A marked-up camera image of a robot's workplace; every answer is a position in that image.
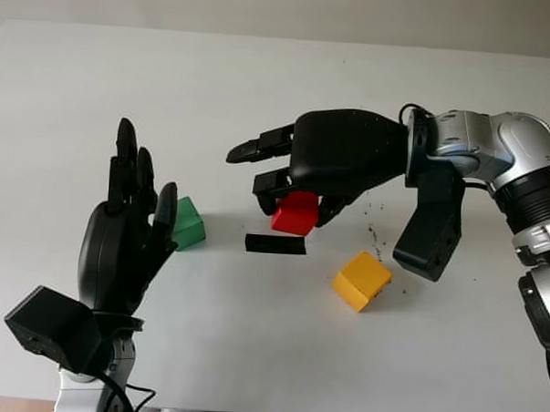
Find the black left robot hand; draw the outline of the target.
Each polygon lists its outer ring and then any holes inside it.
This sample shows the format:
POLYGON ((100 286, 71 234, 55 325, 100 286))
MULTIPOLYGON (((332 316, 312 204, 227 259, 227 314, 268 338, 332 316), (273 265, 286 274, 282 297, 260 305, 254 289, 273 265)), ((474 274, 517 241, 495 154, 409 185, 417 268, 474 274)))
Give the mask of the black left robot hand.
POLYGON ((152 156, 128 118, 119 121, 116 149, 108 197, 91 213, 80 247, 78 295, 95 311, 131 315, 177 249, 178 191, 173 181, 155 190, 152 156))

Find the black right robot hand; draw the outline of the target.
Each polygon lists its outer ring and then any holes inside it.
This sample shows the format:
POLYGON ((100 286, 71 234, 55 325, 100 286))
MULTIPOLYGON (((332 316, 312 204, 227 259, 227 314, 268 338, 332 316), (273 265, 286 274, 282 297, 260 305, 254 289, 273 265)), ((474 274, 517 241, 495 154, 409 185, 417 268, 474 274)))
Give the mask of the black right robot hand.
POLYGON ((257 174, 252 188, 266 216, 284 197, 306 191, 320 199, 317 227, 332 221, 364 191, 405 173, 408 129, 361 109, 306 112, 229 150, 229 164, 287 156, 286 167, 257 174))

